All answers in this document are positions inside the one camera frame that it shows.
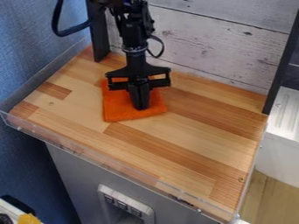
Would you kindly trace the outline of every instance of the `wood plank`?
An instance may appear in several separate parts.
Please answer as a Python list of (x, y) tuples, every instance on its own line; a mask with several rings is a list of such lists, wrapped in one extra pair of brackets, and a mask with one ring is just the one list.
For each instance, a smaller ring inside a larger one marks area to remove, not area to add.
[[(97, 83), (124, 64), (117, 54), (97, 64), (88, 48), (47, 81), (47, 91), (34, 91), (11, 111), (24, 120), (10, 122), (230, 221), (244, 188), (239, 178), (248, 176), (267, 119), (264, 97), (174, 73), (174, 87), (163, 90), (170, 112), (106, 123)], [(72, 92), (55, 97), (57, 88)]]
[(256, 148), (255, 141), (172, 113), (121, 123), (244, 172)]
[(169, 111), (259, 142), (267, 117), (175, 88), (164, 92)]
[(247, 190), (246, 198), (240, 210), (240, 217), (248, 223), (256, 223), (262, 196), (265, 192), (267, 176), (259, 171), (254, 171)]
[(298, 188), (268, 178), (255, 223), (298, 223), (298, 207)]
[[(156, 35), (167, 49), (160, 60), (150, 61), (188, 67), (201, 77), (224, 78), (230, 85), (246, 83), (252, 86), (247, 89), (256, 91), (258, 87), (264, 94), (269, 90), (288, 35), (158, 7), (150, 9)], [(110, 36), (116, 35), (114, 22), (111, 18), (108, 21)], [(112, 37), (111, 44), (121, 47), (118, 36)], [(150, 45), (154, 52), (160, 47)]]
[[(183, 165), (206, 177), (218, 179), (216, 183), (219, 184), (213, 187), (214, 195), (210, 198), (214, 197), (217, 201), (220, 194), (224, 194), (226, 197), (226, 205), (233, 209), (236, 208), (239, 202), (240, 189), (243, 187), (243, 184), (240, 183), (238, 179), (246, 179), (247, 174), (245, 172), (221, 164), (208, 157), (200, 156), (198, 153), (178, 147), (171, 142), (166, 142), (157, 137), (148, 135), (145, 132), (138, 131), (119, 123), (111, 124), (104, 133), (128, 144), (133, 144), (134, 146), (153, 153), (160, 158), (165, 158), (176, 164)], [(237, 193), (230, 193), (233, 189), (237, 189)]]
[(55, 84), (52, 84), (48, 81), (45, 81), (41, 86), (37, 88), (37, 90), (41, 93), (44, 93), (46, 95), (50, 95), (52, 97), (55, 97), (59, 100), (64, 100), (68, 95), (72, 93), (72, 90), (69, 90), (64, 87), (57, 86)]
[(296, 0), (150, 0), (150, 4), (286, 33), (299, 8)]
[(214, 182), (212, 178), (190, 171), (178, 164), (173, 164), (162, 157), (153, 157), (152, 154), (131, 144), (103, 135), (47, 110), (38, 109), (28, 120), (38, 123), (42, 127), (47, 127), (63, 137), (69, 137), (75, 142), (116, 159), (116, 161), (124, 162), (129, 164), (129, 166), (140, 167), (145, 171), (152, 171), (157, 176), (163, 174), (163, 177), (170, 182), (177, 182), (186, 191), (192, 191), (192, 193), (196, 193), (204, 198), (212, 190)]
[(17, 105), (17, 107), (10, 111), (10, 115), (26, 119), (31, 116), (37, 109), (38, 106), (35, 106), (27, 101), (21, 101)]

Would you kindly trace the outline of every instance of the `orange towel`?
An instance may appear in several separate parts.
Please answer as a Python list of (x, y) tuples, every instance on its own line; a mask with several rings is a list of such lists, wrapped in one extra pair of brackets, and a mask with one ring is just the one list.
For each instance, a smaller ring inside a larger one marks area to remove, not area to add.
[(110, 91), (108, 80), (101, 81), (103, 94), (103, 117), (105, 122), (113, 123), (124, 120), (155, 116), (167, 111), (166, 105), (158, 89), (150, 91), (149, 108), (137, 110), (130, 100), (126, 90)]

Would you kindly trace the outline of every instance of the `clear plastic edge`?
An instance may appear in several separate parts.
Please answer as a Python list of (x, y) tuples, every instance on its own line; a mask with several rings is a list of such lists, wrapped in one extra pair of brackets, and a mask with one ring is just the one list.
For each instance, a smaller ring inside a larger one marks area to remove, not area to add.
[(85, 145), (76, 143), (72, 139), (58, 135), (49, 129), (40, 127), (21, 117), (16, 117), (2, 110), (0, 110), (0, 116), (7, 126), (12, 127), (15, 130), (21, 131), (45, 142), (46, 144), (50, 144), (76, 157), (82, 158), (87, 162), (97, 165), (104, 170), (121, 176), (122, 178), (129, 179), (140, 186), (145, 186), (151, 191), (159, 193), (171, 200), (180, 202), (182, 205), (189, 207), (190, 209), (193, 209), (194, 211), (213, 220), (221, 223), (234, 223), (239, 219), (239, 215), (236, 213), (230, 213), (229, 211), (215, 206), (204, 199), (200, 199), (188, 192), (168, 185), (157, 178), (153, 178), (144, 172), (122, 164), (121, 162), (107, 157), (98, 151), (90, 149)]

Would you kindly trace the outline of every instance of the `wooden tabletop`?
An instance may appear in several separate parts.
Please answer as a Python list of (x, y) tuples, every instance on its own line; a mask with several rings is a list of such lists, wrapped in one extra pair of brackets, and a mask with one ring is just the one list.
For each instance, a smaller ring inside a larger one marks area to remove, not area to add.
[(226, 212), (237, 209), (267, 121), (265, 96), (173, 72), (172, 87), (161, 90), (169, 112), (103, 122), (100, 81), (124, 65), (115, 53), (95, 63), (87, 48), (10, 113), (78, 143), (56, 138), (81, 155), (106, 164), (98, 155), (112, 158), (119, 167), (109, 165), (122, 173), (230, 220)]

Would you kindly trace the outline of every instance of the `white outlet panel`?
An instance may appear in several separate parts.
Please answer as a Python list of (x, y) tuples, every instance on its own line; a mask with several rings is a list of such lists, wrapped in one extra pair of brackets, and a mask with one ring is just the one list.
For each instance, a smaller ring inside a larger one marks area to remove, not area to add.
[(120, 216), (122, 216), (113, 207), (118, 207), (128, 214), (134, 215), (138, 219), (143, 220), (144, 224), (155, 224), (155, 213), (151, 207), (106, 185), (99, 185), (98, 194), (109, 224), (117, 223)]

